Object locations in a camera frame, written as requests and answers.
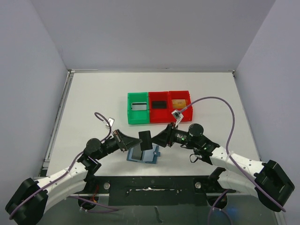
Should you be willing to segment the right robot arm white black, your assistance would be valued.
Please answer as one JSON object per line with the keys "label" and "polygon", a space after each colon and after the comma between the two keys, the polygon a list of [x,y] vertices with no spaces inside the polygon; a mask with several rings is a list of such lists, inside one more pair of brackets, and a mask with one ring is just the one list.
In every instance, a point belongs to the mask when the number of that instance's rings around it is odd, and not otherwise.
{"label": "right robot arm white black", "polygon": [[190,125],[188,131],[179,130],[170,123],[151,141],[161,147],[180,144],[182,148],[193,150],[199,160],[223,168],[219,175],[209,179],[211,190],[244,192],[257,197],[272,211],[284,211],[295,185],[276,161],[262,162],[240,156],[211,141],[203,132],[203,127],[197,123]]}

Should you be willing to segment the blue leather card holder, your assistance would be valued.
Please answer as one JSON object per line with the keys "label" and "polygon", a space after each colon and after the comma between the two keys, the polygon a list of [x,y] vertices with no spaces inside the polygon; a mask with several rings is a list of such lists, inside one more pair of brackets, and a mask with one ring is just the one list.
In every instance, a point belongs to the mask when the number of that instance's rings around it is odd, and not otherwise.
{"label": "blue leather card holder", "polygon": [[143,151],[143,155],[142,155],[142,160],[141,161],[140,160],[133,160],[131,158],[131,156],[132,156],[132,150],[133,150],[133,148],[131,148],[128,151],[127,161],[136,162],[136,163],[143,163],[143,164],[156,164],[158,157],[160,157],[159,146],[155,145],[155,144],[152,145],[152,149],[151,150]]}

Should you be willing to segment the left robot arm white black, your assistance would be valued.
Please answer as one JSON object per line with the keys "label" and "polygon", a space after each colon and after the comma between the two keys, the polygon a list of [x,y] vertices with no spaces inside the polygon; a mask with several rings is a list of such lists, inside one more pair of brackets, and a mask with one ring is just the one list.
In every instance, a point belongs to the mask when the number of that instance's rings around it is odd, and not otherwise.
{"label": "left robot arm white black", "polygon": [[88,140],[69,167],[38,180],[24,180],[5,206],[9,219],[19,225],[37,224],[47,210],[70,195],[94,190],[93,177],[101,167],[98,160],[117,150],[127,151],[141,142],[141,139],[127,136],[118,129],[104,141]]}

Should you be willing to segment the black credit card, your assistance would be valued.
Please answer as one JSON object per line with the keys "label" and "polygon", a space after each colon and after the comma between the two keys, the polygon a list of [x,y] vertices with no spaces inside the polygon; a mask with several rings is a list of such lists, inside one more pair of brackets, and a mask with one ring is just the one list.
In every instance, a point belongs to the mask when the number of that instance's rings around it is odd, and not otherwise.
{"label": "black credit card", "polygon": [[151,141],[151,133],[149,130],[140,131],[139,139],[142,141],[140,143],[141,151],[151,150],[152,149],[152,141]]}

